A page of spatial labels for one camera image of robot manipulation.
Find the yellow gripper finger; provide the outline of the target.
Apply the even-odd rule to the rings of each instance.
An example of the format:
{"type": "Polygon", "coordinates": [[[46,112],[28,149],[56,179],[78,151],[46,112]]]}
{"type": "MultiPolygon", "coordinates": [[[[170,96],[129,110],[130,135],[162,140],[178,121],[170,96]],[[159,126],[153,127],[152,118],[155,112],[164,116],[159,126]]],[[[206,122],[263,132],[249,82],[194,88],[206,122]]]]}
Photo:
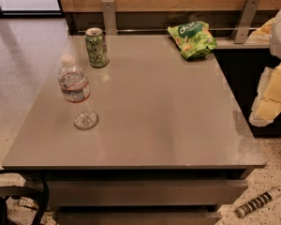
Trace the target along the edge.
{"type": "Polygon", "coordinates": [[[281,63],[264,69],[257,92],[249,122],[255,127],[266,127],[281,113],[281,63]]]}
{"type": "Polygon", "coordinates": [[[248,40],[250,42],[268,43],[270,39],[273,23],[274,23],[274,18],[271,18],[260,28],[252,32],[248,37],[248,40]]]}

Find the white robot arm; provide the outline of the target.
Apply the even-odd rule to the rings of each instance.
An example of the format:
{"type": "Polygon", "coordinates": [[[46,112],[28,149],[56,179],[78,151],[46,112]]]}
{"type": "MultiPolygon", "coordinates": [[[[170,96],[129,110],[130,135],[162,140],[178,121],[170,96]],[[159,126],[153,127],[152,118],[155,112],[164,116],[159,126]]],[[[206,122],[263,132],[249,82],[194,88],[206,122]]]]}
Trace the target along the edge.
{"type": "MultiPolygon", "coordinates": [[[[281,9],[276,16],[254,31],[249,39],[268,43],[271,55],[281,60],[281,9]]],[[[281,62],[275,68],[266,67],[260,75],[249,122],[266,127],[281,113],[281,62]]]]}

